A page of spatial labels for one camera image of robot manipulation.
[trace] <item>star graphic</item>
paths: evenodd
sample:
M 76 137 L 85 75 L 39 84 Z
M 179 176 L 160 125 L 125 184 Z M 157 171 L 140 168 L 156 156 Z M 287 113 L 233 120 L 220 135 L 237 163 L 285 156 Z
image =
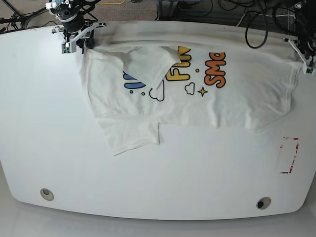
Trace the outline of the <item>star graphic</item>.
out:
M 208 92 L 208 91 L 204 90 L 204 87 L 202 87 L 202 89 L 198 91 L 198 93 L 201 93 L 201 96 L 202 96 L 202 97 L 203 97 L 203 95 L 204 95 L 205 93 L 207 93 L 207 92 Z

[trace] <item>black cable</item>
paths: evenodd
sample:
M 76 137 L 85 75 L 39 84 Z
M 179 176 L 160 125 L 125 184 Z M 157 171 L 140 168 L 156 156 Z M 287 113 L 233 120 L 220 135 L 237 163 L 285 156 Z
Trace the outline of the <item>black cable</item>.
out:
M 197 4 L 199 4 L 200 3 L 200 1 L 195 1 L 195 2 L 193 2 L 193 4 L 189 4 L 188 2 L 186 2 L 186 4 L 187 5 L 190 5 L 190 6 L 194 6 L 194 5 L 197 5 Z
M 158 10 L 156 10 L 156 13 L 157 13 L 157 16 L 155 18 L 155 21 L 158 20 L 158 18 L 159 18 Z
M 48 21 L 48 22 L 46 22 L 44 25 L 42 25 L 42 26 L 31 26 L 31 27 L 29 27 L 29 28 L 27 28 L 27 29 L 35 29 L 35 28 L 41 28 L 41 27 L 45 27 L 45 26 L 47 26 L 49 23 L 54 23 L 56 26 L 58 26 L 58 24 L 56 23 L 56 22 L 54 22 L 54 21 Z
M 254 5 L 254 1 L 247 1 L 247 2 L 239 2 L 239 1 L 233 1 L 233 0 L 224 0 L 224 1 L 234 3 L 237 6 L 242 6 L 242 7 L 252 7 Z
M 222 5 L 222 0 L 218 0 L 218 6 L 224 11 L 232 11 L 232 10 L 235 10 L 238 7 L 238 5 L 235 4 L 235 6 L 233 8 L 226 9 Z
M 287 29 L 287 28 L 284 28 L 284 27 L 277 21 L 277 10 L 278 10 L 278 9 L 286 9 L 286 10 L 288 10 L 288 11 L 290 11 L 290 12 L 295 13 L 295 12 L 294 12 L 293 10 L 291 10 L 291 9 L 281 7 L 281 4 L 278 3 L 277 5 L 275 5 L 275 6 L 272 8 L 272 19 L 273 19 L 275 25 L 276 25 L 277 27 L 279 27 L 281 30 L 283 30 L 286 34 L 293 35 L 293 36 L 299 36 L 300 34 L 298 34 L 298 33 L 295 32 L 295 31 L 291 31 L 291 30 L 289 30 L 289 29 Z
M 250 13 L 257 13 L 257 14 L 260 14 L 259 11 L 247 11 L 247 12 L 245 12 L 244 17 L 243 17 L 242 20 L 238 23 L 238 25 L 240 25 L 240 24 L 244 21 L 244 19 L 246 18 L 246 15 L 248 15 L 248 14 L 249 14 L 249 19 L 248 19 L 248 22 L 249 22 L 249 21 L 251 20 Z
M 7 26 L 6 26 L 6 27 L 3 27 L 3 28 L 0 30 L 0 34 L 3 34 L 5 31 L 7 31 L 7 30 L 8 30 L 8 28 L 9 28 L 9 25 L 10 25 L 10 23 L 9 23 L 9 24 L 7 24 Z
M 183 11 L 183 10 L 181 10 L 180 12 L 182 13 L 182 14 L 184 14 L 184 15 L 187 15 L 187 16 L 192 16 L 192 17 L 204 17 L 204 16 L 208 16 L 212 11 L 213 11 L 213 6 L 214 6 L 214 4 L 213 4 L 213 1 L 212 0 L 210 0 L 211 1 L 211 3 L 212 3 L 212 7 L 211 7 L 211 9 L 209 10 L 209 12 L 207 13 L 207 14 L 205 14 L 205 15 L 191 15 L 191 14 L 187 14 L 185 11 Z
M 92 3 L 97 4 L 99 1 L 100 1 L 100 0 L 95 0 L 95 1 L 93 1 Z M 78 6 L 79 6 L 86 14 L 90 15 L 93 19 L 95 19 L 96 22 L 99 22 L 98 18 L 96 18 L 94 15 L 92 15 L 90 12 L 88 12 L 88 11 L 86 11 L 86 10 L 84 9 L 84 7 L 82 6 L 82 3 L 79 4 L 79 3 L 78 3 L 78 0 L 76 0 L 76 3 L 78 4 Z
M 25 14 L 22 14 L 21 16 L 30 15 L 30 14 L 33 14 L 33 13 L 35 13 L 35 11 L 33 11 L 33 12 L 29 12 L 29 13 L 25 13 Z
M 250 48 L 253 48 L 253 49 L 258 49 L 258 48 L 261 48 L 266 42 L 267 42 L 267 39 L 268 39 L 268 34 L 269 34 L 269 27 L 268 27 L 268 20 L 267 20 L 267 16 L 266 16 L 266 8 L 264 9 L 262 7 L 262 5 L 259 3 L 259 0 L 255 0 L 259 7 L 260 7 L 260 10 L 261 10 L 261 14 L 263 15 L 264 17 L 264 20 L 265 20 L 265 26 L 266 26 L 266 29 L 265 29 L 265 37 L 263 39 L 263 41 L 261 42 L 261 44 L 259 44 L 258 46 L 252 46 L 249 41 L 248 41 L 248 30 L 249 30 L 249 27 L 251 26 L 252 22 L 255 20 L 255 18 L 259 15 L 258 13 L 249 21 L 247 27 L 246 27 L 246 32 L 245 32 L 245 40 L 246 40 L 246 44 L 248 45 L 248 47 Z
M 24 29 L 27 29 L 30 20 L 32 20 L 34 17 L 42 15 L 43 13 L 46 13 L 46 12 L 47 12 L 46 8 L 44 8 L 43 12 L 40 12 L 40 11 L 34 12 L 32 15 L 28 16 L 28 19 L 24 22 L 24 24 L 21 25 L 21 27 Z

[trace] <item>cloud graphic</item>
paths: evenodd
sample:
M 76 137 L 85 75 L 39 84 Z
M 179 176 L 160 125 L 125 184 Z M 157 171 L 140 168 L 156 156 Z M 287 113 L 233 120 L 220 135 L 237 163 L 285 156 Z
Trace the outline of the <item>cloud graphic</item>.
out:
M 156 90 L 151 89 L 149 91 L 149 96 L 152 99 L 156 99 L 160 102 L 164 100 L 164 81 L 163 80 Z
M 188 95 L 194 95 L 194 88 L 195 88 L 194 82 L 191 82 L 184 87 Z

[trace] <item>t-shirt sleeve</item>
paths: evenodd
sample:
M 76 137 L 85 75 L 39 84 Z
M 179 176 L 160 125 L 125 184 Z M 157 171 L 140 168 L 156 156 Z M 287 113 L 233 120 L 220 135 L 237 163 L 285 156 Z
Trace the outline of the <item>t-shirt sleeve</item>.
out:
M 122 53 L 123 70 L 156 90 L 175 63 L 181 63 L 178 47 L 141 47 Z
M 158 122 L 147 116 L 97 116 L 105 139 L 118 155 L 143 145 L 159 144 Z

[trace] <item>cable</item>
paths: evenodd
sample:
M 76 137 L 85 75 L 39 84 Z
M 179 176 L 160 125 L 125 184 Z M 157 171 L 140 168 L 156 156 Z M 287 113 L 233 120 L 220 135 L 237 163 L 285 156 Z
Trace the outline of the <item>cable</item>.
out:
M 274 21 L 274 23 L 276 24 L 277 27 L 279 27 L 281 30 L 283 30 L 286 34 L 289 35 L 293 35 L 293 36 L 299 36 L 300 34 L 295 32 L 295 31 L 291 31 L 287 28 L 284 28 L 279 22 L 277 22 L 277 10 L 278 9 L 284 9 L 283 7 L 280 7 L 280 3 L 278 3 L 277 5 L 275 5 L 272 8 L 272 19 Z M 295 13 L 293 10 L 286 8 L 288 11 Z
M 258 11 L 248 11 L 248 12 L 246 12 L 245 14 L 243 14 L 243 16 L 242 16 L 241 19 L 239 20 L 238 24 L 235 25 L 235 27 L 238 27 L 238 26 L 242 23 L 242 21 L 243 21 L 243 19 L 245 18 L 245 16 L 246 16 L 248 13 L 251 13 L 251 12 L 255 12 L 255 13 L 257 13 L 258 15 L 263 16 L 263 15 L 262 15 L 261 13 L 259 13 Z M 276 15 L 276 17 L 283 17 L 283 16 L 291 16 L 291 17 L 293 17 L 293 18 L 296 20 L 295 15 L 290 15 L 290 14 Z
M 3 27 L 3 28 L 0 30 L 0 35 L 4 34 L 4 32 L 8 30 L 9 25 L 10 25 L 10 23 L 8 23 L 6 27 Z
M 22 28 L 27 29 L 30 20 L 32 20 L 34 17 L 37 17 L 37 16 L 39 16 L 39 15 L 42 15 L 42 14 L 45 13 L 45 12 L 47 12 L 46 8 L 45 8 L 45 11 L 43 11 L 43 12 L 38 12 L 38 11 L 37 11 L 37 12 L 34 12 L 31 16 L 28 17 L 28 19 L 25 21 L 25 24 L 22 25 Z
M 44 25 L 42 25 L 42 26 L 31 26 L 31 27 L 29 27 L 29 28 L 27 28 L 27 29 L 34 29 L 34 28 L 45 27 L 45 26 L 47 26 L 49 23 L 54 23 L 55 26 L 58 26 L 58 24 L 57 24 L 56 22 L 54 22 L 54 21 L 48 21 L 48 22 L 46 22 L 46 23 L 45 23 Z
M 156 10 L 156 12 L 157 12 L 157 16 L 155 18 L 155 21 L 158 20 L 158 18 L 159 18 L 158 10 Z
M 259 0 L 255 0 L 258 5 L 259 5 L 259 8 L 261 10 L 261 14 L 263 15 L 264 17 L 264 20 L 265 20 L 265 26 L 266 26 L 266 32 L 265 32 L 265 37 L 263 39 L 263 41 L 261 42 L 261 44 L 259 44 L 258 46 L 252 46 L 249 41 L 248 41 L 248 30 L 249 30 L 249 27 L 251 26 L 251 23 L 254 21 L 254 19 L 258 16 L 258 14 L 256 14 L 248 23 L 248 26 L 246 27 L 246 32 L 245 32 L 245 40 L 246 40 L 246 44 L 248 45 L 248 47 L 250 48 L 253 48 L 253 49 L 258 49 L 258 48 L 261 48 L 266 42 L 267 42 L 267 39 L 268 39 L 268 34 L 269 34 L 269 28 L 268 28 L 268 20 L 267 20 L 267 17 L 266 17 L 266 10 L 267 8 L 263 8 L 262 5 L 259 3 Z
M 253 0 L 252 1 L 247 1 L 247 2 L 239 2 L 239 1 L 233 1 L 233 0 L 224 0 L 224 1 L 234 3 L 237 6 L 242 6 L 242 7 L 252 7 L 254 5 L 254 1 Z
M 111 3 L 111 2 L 99 2 L 98 5 L 121 5 L 125 2 L 125 0 L 118 2 L 118 3 Z
M 197 5 L 197 4 L 199 4 L 200 3 L 200 1 L 195 1 L 195 2 L 193 2 L 192 4 L 189 4 L 188 2 L 186 2 L 186 4 L 187 5 L 190 5 L 190 6 L 194 6 L 194 5 Z
M 35 13 L 35 12 L 37 12 L 37 11 L 33 11 L 33 12 L 29 12 L 29 13 L 25 13 L 25 14 L 22 14 L 21 16 L 30 15 L 30 14 L 33 14 L 33 13 Z
M 76 3 L 78 4 L 78 6 L 80 7 L 80 9 L 82 9 L 86 14 L 88 14 L 89 16 L 91 16 L 93 19 L 95 19 L 96 22 L 99 22 L 98 18 L 96 18 L 94 15 L 92 15 L 90 12 L 86 11 L 86 9 L 84 9 L 84 7 L 82 6 L 82 3 L 79 4 L 78 0 L 76 0 Z
M 224 7 L 222 6 L 222 0 L 218 0 L 218 6 L 219 6 L 222 10 L 224 10 L 224 11 L 232 11 L 232 10 L 235 10 L 235 9 L 238 7 L 238 5 L 235 4 L 235 6 L 234 6 L 233 8 L 226 9 L 226 8 L 224 8 Z
M 207 14 L 205 14 L 205 15 L 191 15 L 191 14 L 185 13 L 183 10 L 181 10 L 181 13 L 184 14 L 184 15 L 187 15 L 187 16 L 192 16 L 192 17 L 204 17 L 204 16 L 207 16 L 207 15 L 209 15 L 209 14 L 213 11 L 213 6 L 214 6 L 214 4 L 213 4 L 213 1 L 212 1 L 212 0 L 210 0 L 210 1 L 211 1 L 211 3 L 212 3 L 212 7 L 211 7 L 210 11 L 209 11 Z

